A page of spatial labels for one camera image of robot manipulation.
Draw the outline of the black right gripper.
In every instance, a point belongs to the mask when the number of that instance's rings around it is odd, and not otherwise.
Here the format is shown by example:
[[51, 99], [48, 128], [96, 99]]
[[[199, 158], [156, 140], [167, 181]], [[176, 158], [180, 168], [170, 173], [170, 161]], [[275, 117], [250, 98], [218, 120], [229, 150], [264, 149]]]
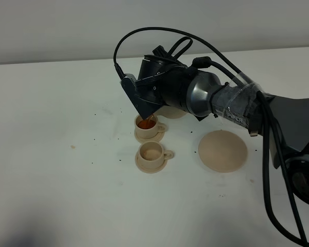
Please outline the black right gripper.
[[146, 55], [136, 81], [136, 95], [158, 105], [186, 108], [187, 90], [192, 80], [192, 67], [179, 61]]

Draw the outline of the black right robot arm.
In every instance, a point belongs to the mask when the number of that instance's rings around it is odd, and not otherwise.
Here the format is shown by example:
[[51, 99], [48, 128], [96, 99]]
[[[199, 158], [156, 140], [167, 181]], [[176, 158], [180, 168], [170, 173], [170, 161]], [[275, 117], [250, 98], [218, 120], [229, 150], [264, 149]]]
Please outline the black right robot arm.
[[[263, 135], [269, 122], [257, 96], [259, 87], [244, 74], [228, 74], [221, 83], [207, 71], [215, 66], [209, 57], [195, 58], [191, 66], [145, 56], [139, 77], [130, 84], [129, 97], [142, 117], [162, 106], [178, 108], [202, 120], [221, 116], [248, 130]], [[263, 94], [271, 109], [279, 135], [279, 147], [270, 140], [273, 164], [286, 164], [293, 193], [309, 204], [309, 98], [290, 99]]]

